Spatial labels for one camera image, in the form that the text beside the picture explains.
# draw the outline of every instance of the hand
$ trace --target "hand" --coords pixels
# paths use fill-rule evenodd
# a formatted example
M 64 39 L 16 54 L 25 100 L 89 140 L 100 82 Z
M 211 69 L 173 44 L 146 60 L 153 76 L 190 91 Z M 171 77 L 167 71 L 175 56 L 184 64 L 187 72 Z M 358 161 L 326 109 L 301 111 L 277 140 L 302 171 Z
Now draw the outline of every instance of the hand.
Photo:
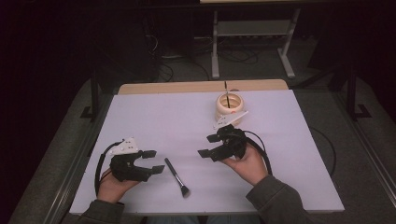
M 111 173 L 110 169 L 107 169 L 102 173 L 102 180 L 99 187 L 97 199 L 109 203 L 118 202 L 126 191 L 136 186 L 139 181 L 124 180 L 120 182 Z
M 253 186 L 268 176 L 268 171 L 262 160 L 262 155 L 250 144 L 247 144 L 247 150 L 242 159 L 237 157 L 235 157 L 235 160 L 227 158 L 222 162 L 230 166 L 244 180 Z

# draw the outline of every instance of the floor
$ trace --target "floor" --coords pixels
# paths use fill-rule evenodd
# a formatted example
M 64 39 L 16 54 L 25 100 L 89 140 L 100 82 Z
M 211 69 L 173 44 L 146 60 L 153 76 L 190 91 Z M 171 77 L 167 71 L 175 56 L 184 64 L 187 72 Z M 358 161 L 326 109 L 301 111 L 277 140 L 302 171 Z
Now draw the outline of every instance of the floor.
M 296 39 L 288 53 L 296 78 L 287 78 L 276 52 L 282 42 L 282 38 L 223 40 L 220 80 L 282 78 L 292 87 L 319 72 L 306 67 L 316 40 Z M 196 39 L 195 43 L 199 53 L 193 59 L 163 47 L 158 82 L 211 79 L 210 39 Z M 332 181 L 346 208 L 344 212 L 315 216 L 326 223 L 395 223 L 396 204 L 379 177 L 378 170 L 384 169 L 378 168 L 371 158 L 376 156 L 375 161 L 381 161 L 390 180 L 396 179 L 396 125 L 377 102 L 370 86 L 360 79 L 357 104 L 365 105 L 372 117 L 352 121 L 345 111 L 347 90 L 328 91 L 331 77 L 328 75 L 307 88 L 294 90 L 324 163 L 329 172 L 335 167 Z M 111 95 L 100 94 L 100 114 L 96 121 L 82 119 L 82 111 L 91 105 L 90 86 L 87 81 L 69 107 L 10 223 L 72 223 L 76 220 L 67 210 L 89 160 L 87 152 L 100 132 L 111 102 Z M 125 215 L 122 223 L 138 223 L 140 219 Z

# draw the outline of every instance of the gray sweater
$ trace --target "gray sweater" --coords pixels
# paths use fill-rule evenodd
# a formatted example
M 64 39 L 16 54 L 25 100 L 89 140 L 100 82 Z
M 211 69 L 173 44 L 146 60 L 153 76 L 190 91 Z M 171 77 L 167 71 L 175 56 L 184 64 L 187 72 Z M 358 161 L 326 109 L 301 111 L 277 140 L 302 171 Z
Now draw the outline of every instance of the gray sweater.
M 248 194 L 247 199 L 254 205 L 266 224 L 276 223 L 321 223 L 314 220 L 303 209 L 300 194 L 292 187 L 271 175 L 260 181 Z M 124 205 L 95 200 L 78 219 L 85 223 L 120 223 Z

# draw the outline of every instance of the gray carpet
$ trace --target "gray carpet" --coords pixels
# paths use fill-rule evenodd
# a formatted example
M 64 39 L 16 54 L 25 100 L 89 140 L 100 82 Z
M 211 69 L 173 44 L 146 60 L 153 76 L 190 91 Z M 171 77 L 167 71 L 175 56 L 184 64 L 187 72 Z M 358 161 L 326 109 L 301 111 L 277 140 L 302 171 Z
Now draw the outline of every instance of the gray carpet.
M 248 47 L 249 44 L 252 47 L 255 43 L 250 42 L 246 46 Z M 280 45 L 281 40 L 271 43 L 264 41 L 263 45 L 253 48 L 255 53 L 260 54 L 256 63 L 254 57 L 252 61 L 247 61 L 252 64 L 229 62 L 220 58 L 220 79 L 283 78 L 291 86 L 318 72 L 315 69 L 306 68 L 310 54 L 315 47 L 314 40 L 293 40 L 292 42 L 289 58 L 297 76 L 295 79 L 286 78 L 276 53 L 276 48 Z M 235 56 L 242 57 L 244 52 L 238 49 L 240 48 L 236 47 L 234 52 L 231 49 L 226 50 Z M 193 63 L 185 59 L 164 62 L 173 68 L 174 81 L 202 81 L 207 80 L 206 73 L 210 74 L 209 53 L 197 56 Z M 169 74 L 162 73 L 162 75 L 160 82 L 164 82 L 167 79 L 166 76 L 169 77 Z M 354 130 L 356 124 L 351 124 L 349 117 L 345 115 L 342 102 L 345 98 L 345 91 L 339 93 L 327 91 L 324 87 L 329 78 L 331 76 L 321 79 L 306 90 L 295 91 L 308 125 L 314 128 L 311 129 L 311 133 L 329 171 L 333 166 L 334 155 L 331 144 L 319 132 L 324 133 L 334 145 L 337 161 L 332 179 L 346 208 L 345 212 L 315 216 L 327 223 L 396 223 L 396 209 L 376 177 L 364 146 L 356 135 Z M 70 167 L 70 164 L 76 159 L 75 156 L 79 150 L 86 150 L 84 153 L 89 151 L 86 147 L 94 142 L 94 136 L 98 134 L 101 122 L 99 119 L 96 123 L 91 123 L 88 119 L 79 117 L 85 106 L 90 105 L 90 97 L 90 83 L 87 82 L 70 106 L 63 124 L 25 191 L 10 223 L 43 223 L 48 220 L 56 223 L 62 218 L 63 223 L 71 223 L 75 220 L 75 216 L 66 212 L 73 200 L 88 158 L 84 156 L 78 163 L 79 167 Z M 110 100 L 111 96 L 101 95 L 102 111 L 106 111 Z M 371 119 L 359 119 L 357 124 L 375 147 L 378 157 L 388 168 L 393 179 L 396 179 L 395 124 L 376 101 L 369 86 L 360 80 L 357 101 L 359 104 L 365 104 L 373 115 Z M 71 174 L 72 180 L 65 181 L 65 178 L 70 177 Z M 62 194 L 64 184 L 69 187 L 65 195 Z M 125 215 L 122 223 L 138 223 L 140 218 Z

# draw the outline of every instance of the table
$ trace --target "table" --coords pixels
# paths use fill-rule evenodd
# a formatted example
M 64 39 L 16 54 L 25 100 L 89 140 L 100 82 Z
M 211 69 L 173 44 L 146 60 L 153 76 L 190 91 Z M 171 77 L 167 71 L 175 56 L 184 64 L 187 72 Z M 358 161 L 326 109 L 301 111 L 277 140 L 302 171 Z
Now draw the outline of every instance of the table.
M 286 83 L 246 80 L 227 84 L 230 90 L 240 90 L 249 110 L 236 128 L 262 138 L 274 175 L 300 192 L 304 208 L 309 212 L 343 211 L 301 109 Z M 153 175 L 124 195 L 121 201 L 126 205 L 125 213 L 255 213 L 245 198 L 251 186 L 229 167 L 202 159 L 197 152 L 219 145 L 208 143 L 205 138 L 215 133 L 215 100 L 223 88 L 222 81 L 122 86 L 108 110 L 70 212 L 81 214 L 95 198 L 93 180 L 99 155 L 110 144 L 133 136 L 140 149 L 157 150 L 155 158 L 135 164 L 151 167 L 164 164 L 163 159 L 169 158 L 191 195 L 181 196 L 176 180 L 165 167 L 162 174 Z M 103 171 L 109 162 L 107 156 Z

